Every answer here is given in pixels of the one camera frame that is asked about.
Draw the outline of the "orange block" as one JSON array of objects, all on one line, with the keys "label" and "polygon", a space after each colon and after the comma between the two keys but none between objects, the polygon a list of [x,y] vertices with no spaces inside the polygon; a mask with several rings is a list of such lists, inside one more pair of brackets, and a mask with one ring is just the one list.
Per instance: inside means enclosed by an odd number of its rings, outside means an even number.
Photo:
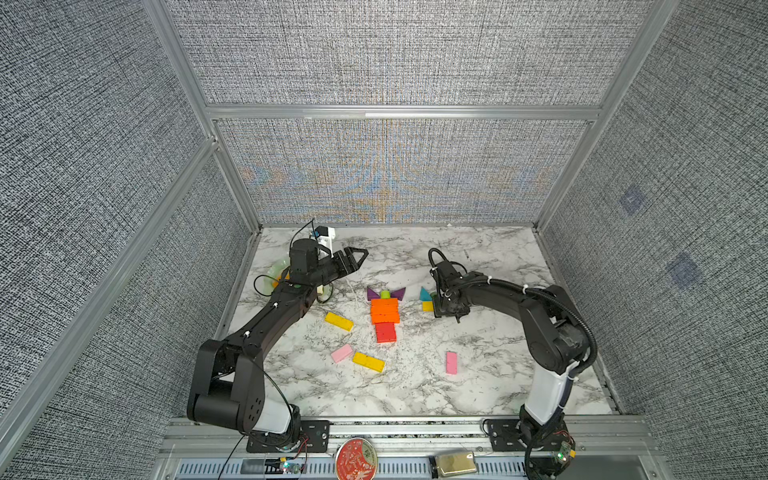
[{"label": "orange block", "polygon": [[398,316],[399,307],[396,305],[372,305],[370,309],[372,316],[389,317]]},{"label": "orange block", "polygon": [[374,325],[384,323],[399,324],[400,316],[397,313],[387,315],[372,315],[371,321]]},{"label": "orange block", "polygon": [[399,300],[396,298],[373,299],[371,301],[371,307],[377,310],[397,309],[399,307]]}]

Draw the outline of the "red block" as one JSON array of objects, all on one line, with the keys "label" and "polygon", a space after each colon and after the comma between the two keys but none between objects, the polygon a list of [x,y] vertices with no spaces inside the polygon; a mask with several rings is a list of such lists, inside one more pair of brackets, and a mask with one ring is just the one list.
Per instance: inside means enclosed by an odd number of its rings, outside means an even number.
[{"label": "red block", "polygon": [[395,333],[378,333],[376,335],[376,341],[378,343],[393,343],[397,341],[397,336]]},{"label": "red block", "polygon": [[376,334],[381,336],[394,336],[396,328],[393,323],[379,323],[375,325]]}]

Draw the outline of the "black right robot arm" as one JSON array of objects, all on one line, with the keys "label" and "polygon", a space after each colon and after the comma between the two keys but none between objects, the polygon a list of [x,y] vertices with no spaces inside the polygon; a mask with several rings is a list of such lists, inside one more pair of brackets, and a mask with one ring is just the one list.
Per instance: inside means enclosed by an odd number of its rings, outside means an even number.
[{"label": "black right robot arm", "polygon": [[481,306],[520,321],[535,362],[531,390],[519,413],[517,440],[535,449],[563,429],[565,406],[579,375],[595,362],[594,334],[565,291],[518,285],[479,272],[461,273],[450,261],[430,268],[437,318],[460,320]]}]

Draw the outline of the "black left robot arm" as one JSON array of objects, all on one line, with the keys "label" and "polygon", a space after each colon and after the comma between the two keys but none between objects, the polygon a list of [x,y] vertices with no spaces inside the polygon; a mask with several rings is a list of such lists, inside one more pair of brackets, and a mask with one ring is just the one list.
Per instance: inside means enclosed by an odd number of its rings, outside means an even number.
[{"label": "black left robot arm", "polygon": [[358,271],[368,255],[363,248],[332,253],[316,240],[293,241],[289,265],[275,280],[265,306],[237,331],[201,345],[187,418],[244,435],[288,433],[295,409],[283,396],[267,397],[264,359],[287,329],[307,314],[318,298],[317,289]]}]

